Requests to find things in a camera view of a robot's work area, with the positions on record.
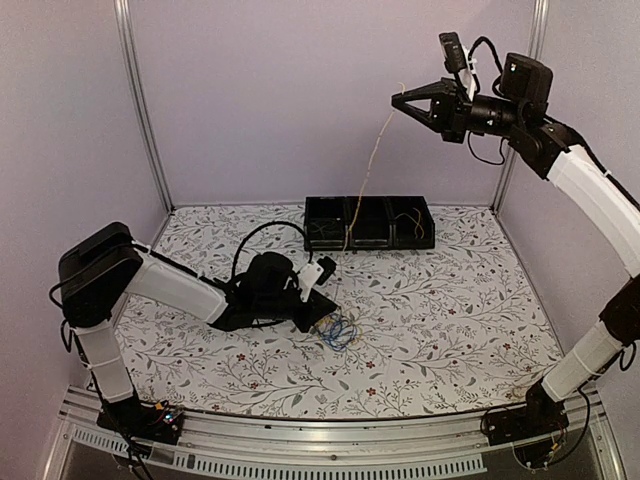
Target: metal frame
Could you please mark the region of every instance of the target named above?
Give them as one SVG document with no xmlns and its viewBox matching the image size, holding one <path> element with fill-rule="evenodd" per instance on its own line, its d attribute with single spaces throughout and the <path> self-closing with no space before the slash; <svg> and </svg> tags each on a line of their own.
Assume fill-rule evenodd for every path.
<svg viewBox="0 0 640 480">
<path fill-rule="evenodd" d="M 124 64 L 131 87 L 131 95 L 133 104 L 138 118 L 138 125 L 147 152 L 147 159 L 151 168 L 153 180 L 158 189 L 158 195 L 162 206 L 167 213 L 173 210 L 173 200 L 169 191 L 169 184 L 164 173 L 158 146 L 156 144 L 155 135 L 151 126 L 151 118 L 147 109 L 147 102 L 142 88 L 142 80 L 140 78 L 140 68 L 138 65 L 138 56 L 133 37 L 133 26 L 131 24 L 131 14 L 129 12 L 128 0 L 115 0 L 116 20 L 118 22 L 118 31 L 120 32 L 120 44 L 122 54 L 124 56 Z"/>
<path fill-rule="evenodd" d="M 549 0 L 536 0 L 536 5 L 533 12 L 533 23 L 531 25 L 531 35 L 529 37 L 529 48 L 527 55 L 531 58 L 539 60 L 542 56 L 542 48 L 544 46 L 544 37 L 547 31 L 547 19 L 549 17 Z M 498 180 L 498 186 L 496 193 L 493 197 L 491 208 L 498 215 L 500 214 L 502 207 L 507 196 L 509 184 L 511 183 L 511 177 L 513 176 L 513 168 L 515 165 L 517 153 L 515 150 L 509 148 L 507 153 L 507 161 L 502 167 L 500 173 L 500 179 Z"/>
<path fill-rule="evenodd" d="M 624 479 L 624 470 L 602 402 L 595 388 L 589 387 L 586 393 L 591 402 L 590 430 L 597 442 L 596 453 L 604 478 Z M 566 401 L 565 407 L 570 420 L 569 430 L 581 429 L 586 417 L 582 397 L 574 394 Z M 99 410 L 100 401 L 95 393 L 69 387 L 59 415 L 65 423 L 73 425 L 72 438 L 86 437 L 87 433 L 102 437 L 97 441 L 80 443 L 92 443 L 92 446 L 117 455 L 117 437 L 95 424 Z M 400 472 L 429 464 L 455 463 L 461 459 L 510 449 L 512 444 L 489 446 L 487 438 L 480 432 L 480 420 L 484 413 L 477 411 L 385 420 L 308 421 L 187 411 L 178 445 L 152 444 L 149 462 L 207 476 L 215 475 L 213 471 L 207 472 L 208 466 L 218 464 L 228 465 L 238 472 L 252 465 L 272 472 L 291 472 L 295 465 L 299 467 L 294 467 L 296 472 L 326 471 L 326 478 L 338 478 L 338 473 L 342 471 L 363 472 L 356 478 L 376 478 L 374 472 L 382 470 Z M 541 436 L 513 445 L 543 438 Z M 204 462 L 208 462 L 206 469 L 200 468 Z M 218 478 L 230 477 L 219 474 L 216 475 Z M 45 478 L 57 480 L 58 477 Z M 396 478 L 401 480 L 404 476 L 398 473 Z"/>
</svg>

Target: table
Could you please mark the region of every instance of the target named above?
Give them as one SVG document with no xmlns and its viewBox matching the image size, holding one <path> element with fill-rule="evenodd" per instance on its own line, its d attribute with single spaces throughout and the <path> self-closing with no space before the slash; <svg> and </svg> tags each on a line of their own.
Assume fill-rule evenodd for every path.
<svg viewBox="0 0 640 480">
<path fill-rule="evenodd" d="M 489 209 L 431 211 L 434 250 L 327 253 L 338 269 L 319 290 L 358 329 L 344 352 L 292 322 L 225 333 L 132 297 L 117 336 L 141 398 L 307 419 L 409 417 L 521 401 L 561 358 L 551 325 Z M 271 220 L 302 225 L 303 216 L 303 205 L 180 208 L 157 250 L 226 279 L 249 231 Z M 297 232 L 270 227 L 247 244 L 239 271 L 268 250 L 298 266 L 306 261 Z"/>
</svg>

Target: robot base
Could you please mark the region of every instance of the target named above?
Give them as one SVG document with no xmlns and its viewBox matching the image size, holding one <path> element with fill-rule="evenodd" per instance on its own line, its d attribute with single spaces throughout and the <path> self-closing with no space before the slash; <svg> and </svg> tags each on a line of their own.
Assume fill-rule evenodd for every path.
<svg viewBox="0 0 640 480">
<path fill-rule="evenodd" d="M 545 435 L 560 427 L 566 429 L 569 419 L 564 409 L 558 409 L 553 415 L 545 416 L 544 421 L 532 422 L 526 414 L 527 407 L 489 412 L 483 417 L 482 427 L 489 439 L 489 445 L 502 445 L 528 438 Z"/>
<path fill-rule="evenodd" d="M 120 403 L 125 403 L 128 407 L 127 415 L 123 415 L 122 408 L 113 408 L 117 404 L 107 404 L 98 415 L 97 424 L 99 427 L 152 442 L 178 444 L 184 423 L 181 407 L 173 407 L 164 403 L 162 413 L 160 413 L 155 406 L 142 405 L 137 396 Z"/>
</svg>

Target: black cable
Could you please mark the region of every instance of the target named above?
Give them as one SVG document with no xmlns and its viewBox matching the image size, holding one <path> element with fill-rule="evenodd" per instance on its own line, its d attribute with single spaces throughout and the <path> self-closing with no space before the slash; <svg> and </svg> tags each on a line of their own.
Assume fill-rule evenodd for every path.
<svg viewBox="0 0 640 480">
<path fill-rule="evenodd" d="M 259 227 L 253 229 L 246 237 L 244 237 L 242 239 L 242 242 L 240 242 L 240 245 L 238 245 L 238 249 L 236 250 L 236 253 L 233 256 L 233 265 L 231 266 L 231 280 L 233 280 L 236 277 L 236 269 L 238 267 L 238 259 L 240 258 L 240 252 L 242 252 L 242 248 L 251 239 L 251 237 L 253 237 L 256 233 L 258 233 L 261 230 L 264 230 L 265 228 L 272 227 L 274 225 L 284 225 L 285 227 L 291 227 L 291 228 L 296 229 L 300 233 L 300 235 L 302 235 L 302 238 L 304 239 L 304 243 L 305 243 L 307 249 L 309 250 L 309 262 L 311 262 L 313 260 L 313 248 L 311 247 L 311 243 L 309 242 L 309 238 L 307 237 L 307 234 L 304 233 L 304 230 L 302 230 L 295 223 L 285 222 L 285 221 L 281 221 L 281 220 L 275 220 L 273 222 L 264 223 L 264 224 L 260 225 Z"/>
<path fill-rule="evenodd" d="M 587 403 L 587 418 L 584 421 L 584 427 L 582 428 L 582 432 L 580 432 L 580 436 L 578 437 L 578 440 L 573 445 L 573 447 L 571 447 L 571 450 L 569 450 L 564 457 L 561 457 L 555 461 L 552 460 L 551 463 L 547 465 L 547 467 L 551 467 L 552 465 L 557 465 L 560 462 L 564 462 L 569 457 L 569 455 L 575 452 L 576 449 L 580 446 L 580 443 L 582 442 L 585 435 L 587 434 L 587 430 L 589 430 L 589 419 L 591 417 L 591 402 L 589 402 L 589 397 L 587 397 L 587 395 L 582 391 L 582 387 L 584 387 L 584 385 L 578 388 L 578 393 L 582 395 L 582 398 L 584 398 L 584 401 Z"/>
<path fill-rule="evenodd" d="M 485 37 L 484 35 L 478 37 L 476 41 L 473 42 L 473 46 L 471 47 L 471 50 L 469 50 L 469 57 L 468 57 L 469 61 L 471 61 L 471 58 L 473 57 L 473 52 L 475 52 L 476 48 L 478 48 L 483 43 L 489 47 L 489 50 L 491 50 L 491 54 L 493 55 L 493 61 L 495 62 L 496 67 L 500 72 L 500 75 L 502 75 L 502 63 L 500 63 L 498 50 L 496 49 L 496 46 L 493 44 L 493 42 L 489 40 L 487 37 Z"/>
<path fill-rule="evenodd" d="M 142 461 L 142 457 L 140 456 L 140 452 L 138 452 L 138 448 L 136 448 L 136 447 L 138 447 L 138 444 L 135 442 L 135 440 L 133 440 L 131 438 L 130 435 L 128 435 L 126 433 L 123 433 L 123 430 L 120 427 L 120 424 L 111 416 L 111 412 L 109 412 L 107 401 L 102 396 L 102 392 L 100 391 L 100 387 L 98 386 L 98 380 L 96 379 L 95 374 L 91 370 L 89 371 L 89 373 L 90 373 L 91 378 L 93 380 L 93 385 L 96 388 L 96 393 L 98 394 L 98 398 L 100 399 L 100 404 L 102 405 L 102 409 L 106 413 L 106 415 L 109 418 L 109 421 L 111 422 L 113 427 L 116 429 L 118 435 L 120 435 L 122 437 L 122 439 L 125 441 L 125 443 L 127 444 L 127 454 L 129 455 L 129 466 L 131 467 L 130 468 L 131 473 L 133 473 L 139 480 L 153 480 L 153 475 L 151 475 L 151 472 L 149 472 L 149 469 L 147 468 L 145 463 Z M 132 465 L 132 463 L 133 463 L 132 456 L 136 457 L 136 460 L 140 464 L 140 467 L 142 468 L 142 471 L 147 476 L 146 479 L 144 477 L 142 477 L 135 470 L 135 468 L 137 468 L 137 467 L 134 467 Z"/>
<path fill-rule="evenodd" d="M 629 360 L 629 363 L 627 363 L 626 365 L 624 364 L 624 350 L 620 352 L 620 370 L 623 372 L 626 372 L 627 370 L 629 370 L 631 368 L 631 365 L 633 365 L 633 361 L 636 359 L 636 351 L 638 349 L 638 347 L 636 347 L 636 342 L 633 342 L 631 344 L 631 360 Z"/>
<path fill-rule="evenodd" d="M 500 148 L 499 148 L 500 156 L 502 157 L 502 160 L 500 162 L 492 162 L 491 160 L 486 160 L 476 155 L 476 152 L 473 150 L 473 147 L 471 146 L 471 135 L 473 135 L 472 132 L 469 132 L 469 135 L 467 135 L 467 146 L 469 147 L 469 151 L 471 152 L 471 155 L 473 155 L 473 158 L 475 158 L 476 160 L 480 160 L 482 163 L 486 163 L 487 165 L 492 165 L 494 167 L 500 167 L 501 165 L 505 164 L 507 159 L 502 153 L 502 144 L 503 144 L 504 138 L 500 140 Z"/>
<path fill-rule="evenodd" d="M 460 80 L 460 75 L 456 72 L 453 74 L 453 78 L 455 79 L 456 85 L 458 86 L 460 91 L 464 93 L 465 97 L 467 97 L 467 100 L 471 101 L 471 99 L 469 98 L 469 94 L 467 93 L 467 89 L 462 84 L 462 80 Z"/>
<path fill-rule="evenodd" d="M 500 90 L 498 90 L 498 85 L 500 85 L 501 79 L 502 77 L 500 76 L 493 81 L 493 83 L 491 84 L 491 91 L 496 97 L 505 98 L 504 94 Z"/>
<path fill-rule="evenodd" d="M 75 333 L 73 333 L 73 330 L 69 329 L 69 336 L 65 335 L 64 327 L 68 323 L 69 320 L 65 318 L 60 324 L 60 337 L 62 338 L 62 343 L 64 344 L 64 348 L 67 353 L 71 353 L 71 349 L 73 348 L 73 337 L 75 336 Z"/>
</svg>

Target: wire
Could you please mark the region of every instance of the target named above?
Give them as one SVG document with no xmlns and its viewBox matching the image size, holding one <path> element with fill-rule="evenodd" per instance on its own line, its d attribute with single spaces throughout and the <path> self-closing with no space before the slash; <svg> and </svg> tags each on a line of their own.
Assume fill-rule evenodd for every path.
<svg viewBox="0 0 640 480">
<path fill-rule="evenodd" d="M 498 56 L 498 50 L 496 49 L 496 46 L 493 44 L 493 42 L 491 40 L 489 40 L 487 37 L 485 37 L 484 35 L 478 37 L 476 39 L 476 41 L 473 42 L 473 45 L 472 45 L 471 49 L 469 50 L 468 60 L 471 61 L 471 59 L 473 57 L 473 52 L 475 52 L 476 48 L 478 48 L 483 43 L 489 47 L 489 50 L 491 50 L 491 54 L 493 55 L 493 61 L 495 62 L 496 67 L 498 68 L 498 71 L 502 75 L 502 63 L 500 63 L 500 57 Z"/>
<path fill-rule="evenodd" d="M 242 249 L 246 245 L 246 243 L 251 239 L 251 237 L 253 237 L 259 231 L 264 230 L 265 228 L 268 228 L 268 227 L 272 227 L 274 225 L 284 225 L 285 227 L 291 227 L 297 230 L 300 233 L 300 235 L 302 235 L 302 238 L 304 239 L 304 243 L 307 249 L 309 250 L 309 262 L 313 260 L 313 247 L 311 246 L 311 242 L 309 242 L 309 237 L 307 237 L 307 234 L 304 233 L 304 230 L 302 230 L 302 228 L 300 228 L 298 225 L 296 225 L 295 223 L 285 222 L 282 220 L 275 220 L 273 222 L 263 223 L 259 227 L 254 228 L 246 237 L 242 239 L 242 241 L 240 242 L 240 245 L 238 245 L 238 249 L 236 250 L 236 253 L 233 256 L 233 265 L 231 266 L 231 280 L 230 280 L 231 282 L 233 282 L 233 280 L 236 278 L 236 269 L 238 267 L 240 252 L 242 252 Z"/>
<path fill-rule="evenodd" d="M 113 427 L 116 429 L 116 432 L 118 432 L 118 435 L 120 435 L 122 439 L 125 441 L 125 443 L 127 444 L 127 454 L 129 455 L 129 471 L 133 473 L 136 476 L 136 478 L 138 478 L 139 480 L 153 480 L 153 475 L 151 475 L 151 472 L 149 472 L 149 469 L 147 468 L 145 463 L 142 461 L 142 457 L 140 456 L 140 452 L 138 451 L 140 449 L 140 446 L 136 443 L 135 440 L 131 438 L 130 435 L 124 433 L 120 424 L 111 416 L 111 412 L 107 408 L 108 407 L 107 401 L 102 396 L 102 392 L 100 391 L 100 387 L 98 386 L 98 380 L 96 379 L 95 374 L 91 370 L 89 371 L 89 373 L 91 375 L 91 378 L 93 379 L 93 385 L 95 386 L 96 393 L 98 394 L 98 398 L 100 399 L 102 410 L 104 410 L 105 414 L 109 418 L 109 421 L 111 422 Z M 136 457 L 136 460 L 140 464 L 142 471 L 147 476 L 146 479 L 142 475 L 140 475 L 140 473 L 136 470 L 137 467 L 133 465 L 134 456 Z"/>
<path fill-rule="evenodd" d="M 474 135 L 474 133 L 469 132 L 469 135 L 467 135 L 467 146 L 469 147 L 469 151 L 471 152 L 471 155 L 473 155 L 473 158 L 481 161 L 482 163 L 486 163 L 487 165 L 491 165 L 493 167 L 500 167 L 506 163 L 507 159 L 504 156 L 504 153 L 502 153 L 502 145 L 505 140 L 504 138 L 500 140 L 500 148 L 498 149 L 498 151 L 500 152 L 500 157 L 502 157 L 502 160 L 500 162 L 492 162 L 491 160 L 486 160 L 476 155 L 476 152 L 473 150 L 473 147 L 471 146 L 471 135 Z"/>
<path fill-rule="evenodd" d="M 378 138 L 376 138 L 376 143 L 375 143 L 375 145 L 373 147 L 373 151 L 371 152 L 371 155 L 369 156 L 369 165 L 367 166 L 367 174 L 364 177 L 364 181 L 362 182 L 362 187 L 360 187 L 360 194 L 358 195 L 358 204 L 356 205 L 356 211 L 353 214 L 353 220 L 351 221 L 351 225 L 349 225 L 349 229 L 347 230 L 347 237 L 345 238 L 344 247 L 342 248 L 343 252 L 347 249 L 347 246 L 349 245 L 349 237 L 351 236 L 351 231 L 353 230 L 353 227 L 355 226 L 356 221 L 358 220 L 358 214 L 360 213 L 360 205 L 362 204 L 362 197 L 364 195 L 364 189 L 366 188 L 367 183 L 369 183 L 369 176 L 371 175 L 371 165 L 373 165 L 373 160 L 376 157 L 376 153 L 378 151 L 378 146 L 380 145 L 380 139 L 382 138 L 382 135 L 384 135 L 384 131 L 389 126 L 389 123 L 391 123 L 391 120 L 393 119 L 393 115 L 395 113 L 396 113 L 395 110 L 393 110 L 389 114 L 389 117 L 387 118 L 387 121 L 384 122 L 384 125 L 382 126 L 382 130 L 380 130 L 380 133 L 378 134 Z"/>
<path fill-rule="evenodd" d="M 399 219 L 401 217 L 407 217 L 409 220 L 411 220 L 416 226 L 413 229 L 413 233 L 416 236 L 416 239 L 418 239 L 418 229 L 422 230 L 422 234 L 420 235 L 420 239 L 422 240 L 424 238 L 425 232 L 424 232 L 424 228 L 422 227 L 422 212 L 420 210 L 418 210 L 417 208 L 413 207 L 413 209 L 418 212 L 418 220 L 416 220 L 415 218 L 413 218 L 411 215 L 409 215 L 408 213 L 402 212 L 400 215 L 398 215 L 395 219 Z"/>
<path fill-rule="evenodd" d="M 584 439 L 585 435 L 587 434 L 587 430 L 589 430 L 589 419 L 591 417 L 591 402 L 589 402 L 589 397 L 587 397 L 587 395 L 582 391 L 582 387 L 584 387 L 584 385 L 582 385 L 580 388 L 578 388 L 578 393 L 580 395 L 582 395 L 582 398 L 584 398 L 584 401 L 587 404 L 587 418 L 584 421 L 584 427 L 582 428 L 582 432 L 580 432 L 580 436 L 578 437 L 578 440 L 576 441 L 576 443 L 573 445 L 573 447 L 571 447 L 571 450 L 569 450 L 564 457 L 559 458 L 558 460 L 555 461 L 551 461 L 551 463 L 549 463 L 547 466 L 550 467 L 552 465 L 557 465 L 560 462 L 564 462 L 569 455 L 571 455 L 573 452 L 576 451 L 576 449 L 578 448 L 578 446 L 580 446 L 580 443 L 582 442 L 582 440 Z"/>
<path fill-rule="evenodd" d="M 638 349 L 638 347 L 636 346 L 636 342 L 633 342 L 631 344 L 631 360 L 629 360 L 629 363 L 627 363 L 626 365 L 624 364 L 624 352 L 625 350 L 622 350 L 620 352 L 620 370 L 623 372 L 626 372 L 627 370 L 629 370 L 631 368 L 631 365 L 633 365 L 633 361 L 636 359 L 636 351 Z"/>
<path fill-rule="evenodd" d="M 493 83 L 491 84 L 491 91 L 496 97 L 506 98 L 504 94 L 498 89 L 498 86 L 500 85 L 501 80 L 502 80 L 502 75 L 493 81 Z"/>
<path fill-rule="evenodd" d="M 69 335 L 65 335 L 64 327 L 69 323 L 69 320 L 66 318 L 60 324 L 60 337 L 62 338 L 62 343 L 64 344 L 64 348 L 67 353 L 71 353 L 71 349 L 73 348 L 73 339 L 75 338 L 75 332 L 69 328 Z"/>
<path fill-rule="evenodd" d="M 344 352 L 358 337 L 358 327 L 353 320 L 341 313 L 327 315 L 316 324 L 315 329 L 324 344 L 338 353 Z"/>
</svg>

